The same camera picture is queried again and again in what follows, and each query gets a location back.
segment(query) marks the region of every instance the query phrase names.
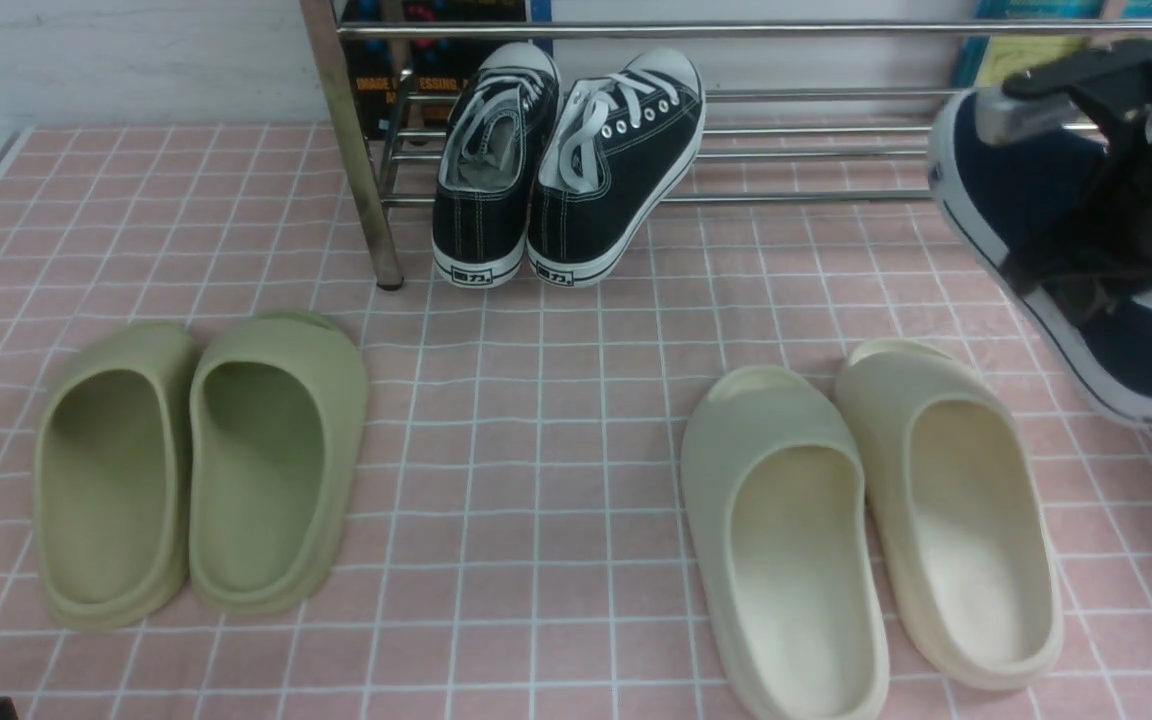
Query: cream slide sandal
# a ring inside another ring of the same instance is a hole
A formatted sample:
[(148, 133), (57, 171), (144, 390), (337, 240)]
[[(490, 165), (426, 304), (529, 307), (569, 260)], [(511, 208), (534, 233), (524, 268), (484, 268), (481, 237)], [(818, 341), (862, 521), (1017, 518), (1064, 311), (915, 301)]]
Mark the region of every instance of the cream slide sandal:
[(872, 720), (887, 639), (864, 477), (835, 407), (803, 378), (742, 367), (682, 439), (682, 495), (728, 682), (759, 720)]
[(225, 612), (276, 612), (328, 577), (366, 416), (357, 348), (319, 314), (263, 314), (211, 343), (189, 395), (189, 569)]
[(1064, 623), (1011, 415), (972, 370), (914, 341), (862, 344), (835, 387), (914, 645), (975, 688), (1040, 679)]
[(142, 323), (74, 356), (55, 382), (35, 446), (33, 541), (61, 626), (134, 623), (184, 583), (197, 363), (182, 325)]

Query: tiled floor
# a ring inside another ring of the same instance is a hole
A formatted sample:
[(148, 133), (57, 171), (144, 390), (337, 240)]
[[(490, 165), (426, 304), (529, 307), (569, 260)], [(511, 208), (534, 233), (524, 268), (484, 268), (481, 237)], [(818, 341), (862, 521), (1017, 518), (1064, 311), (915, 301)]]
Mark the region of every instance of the tiled floor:
[[(910, 164), (704, 167), (708, 190), (917, 187)], [(403, 177), (404, 185), (429, 176)], [(1152, 719), (1152, 445), (1096, 418), (927, 205), (662, 209), (616, 273), (563, 291), (377, 291), (328, 129), (33, 132), (0, 182), (0, 694), (40, 719), (742, 717), (680, 511), (679, 438), (725, 369), (828, 388), (865, 338), (927, 338), (1018, 415), (1061, 556), (1068, 637), (1029, 692), (935, 674), (901, 630), (887, 719)], [(185, 591), (141, 626), (60, 632), (29, 551), (47, 379), (129, 319), (206, 340), (313, 306), (374, 378), (338, 568), (276, 617)]]

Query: footwear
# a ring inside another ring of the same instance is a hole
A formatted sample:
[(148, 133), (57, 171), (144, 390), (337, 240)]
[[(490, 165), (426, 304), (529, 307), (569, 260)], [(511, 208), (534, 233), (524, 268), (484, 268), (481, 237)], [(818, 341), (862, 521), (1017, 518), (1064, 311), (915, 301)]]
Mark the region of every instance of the footwear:
[(141, 323), (79, 353), (56, 381), (35, 446), (33, 528), (61, 626), (134, 623), (184, 584), (197, 363), (182, 325)]
[(488, 288), (518, 272), (536, 165), (558, 119), (558, 68), (526, 41), (503, 45), (452, 109), (434, 195), (434, 265)]
[(904, 340), (856, 348), (835, 392), (914, 645), (973, 688), (1040, 679), (1060, 657), (1064, 615), (1006, 407), (972, 370)]
[(223, 612), (305, 600), (338, 554), (367, 373), (328, 319), (263, 314), (207, 348), (189, 391), (189, 573)]
[(682, 438), (682, 497), (718, 654), (759, 720), (872, 720), (887, 638), (864, 473), (835, 407), (786, 369), (736, 370)]
[[(1100, 143), (1068, 131), (1007, 147), (977, 136), (975, 91), (941, 111), (929, 137), (935, 204), (968, 250), (1009, 295), (1007, 255), (1074, 209), (1101, 161)], [(1016, 300), (1087, 402), (1124, 424), (1152, 423), (1152, 291), (1073, 325), (1046, 288)]]
[(705, 91), (676, 50), (652, 50), (611, 76), (577, 81), (540, 160), (526, 229), (536, 275), (593, 285), (700, 151)]

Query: shoe rack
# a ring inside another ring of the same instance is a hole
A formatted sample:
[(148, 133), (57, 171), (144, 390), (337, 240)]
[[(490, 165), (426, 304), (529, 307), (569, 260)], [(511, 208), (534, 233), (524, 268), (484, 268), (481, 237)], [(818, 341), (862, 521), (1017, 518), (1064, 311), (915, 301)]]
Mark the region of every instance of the shoe rack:
[[(338, 25), (332, 0), (301, 0), (305, 26), (314, 62), (319, 69), (323, 93), (328, 101), (332, 124), (338, 136), (340, 154), (349, 190), (358, 209), (362, 232), (367, 243), (376, 281), (381, 290), (397, 290), (403, 272), (397, 264), (387, 219), (388, 209), (422, 209), (433, 205), (433, 195), (394, 192), (397, 167), (402, 164), (437, 164), (440, 150), (429, 149), (431, 141), (441, 141), (440, 129), (424, 129), (403, 123), (402, 118), (417, 105), (450, 104), (447, 94), (425, 94), (412, 89), (414, 75), (408, 68), (407, 43), (426, 38), (476, 38), (476, 40), (589, 40), (589, 38), (636, 38), (636, 40), (680, 40), (680, 38), (781, 38), (799, 37), (892, 37), (892, 36), (1093, 36), (1114, 37), (1151, 35), (1152, 20), (970, 20), (970, 22), (892, 22), (892, 20), (848, 20), (847, 22), (761, 22), (761, 23), (407, 23), (402, 22), (402, 0), (381, 0), (381, 22), (342, 23)], [(389, 129), (381, 143), (379, 162), (362, 135), (353, 83), (346, 68), (342, 45), (347, 41), (384, 40), (391, 45), (397, 73), (397, 100), (394, 103)], [(708, 103), (828, 103), (878, 100), (942, 100), (954, 94), (952, 88), (767, 88), (767, 90), (713, 90), (705, 94)], [(1083, 131), (1091, 124), (1075, 126)], [(723, 126), (705, 128), (705, 137), (778, 137), (808, 138), (831, 136), (923, 136), (927, 120), (910, 120), (904, 124), (818, 127)], [(893, 159), (924, 156), (918, 146), (864, 147), (776, 147), (768, 150), (703, 150), (698, 162), (799, 162)], [(664, 202), (704, 206), (817, 204), (817, 202), (919, 202), (927, 200), (922, 190), (851, 190), (833, 192), (756, 192), (756, 194), (687, 194), (672, 195)]]

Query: green slide sandal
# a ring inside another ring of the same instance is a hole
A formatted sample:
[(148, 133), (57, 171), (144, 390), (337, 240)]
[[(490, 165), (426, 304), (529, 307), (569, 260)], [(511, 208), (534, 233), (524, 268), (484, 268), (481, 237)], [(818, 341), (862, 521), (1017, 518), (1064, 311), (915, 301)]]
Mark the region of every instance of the green slide sandal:
[(136, 324), (79, 353), (52, 391), (35, 446), (33, 537), (61, 626), (134, 623), (184, 583), (197, 361), (180, 325)]
[(326, 579), (366, 419), (357, 348), (319, 314), (263, 314), (207, 348), (189, 392), (189, 569), (205, 602), (276, 612)]

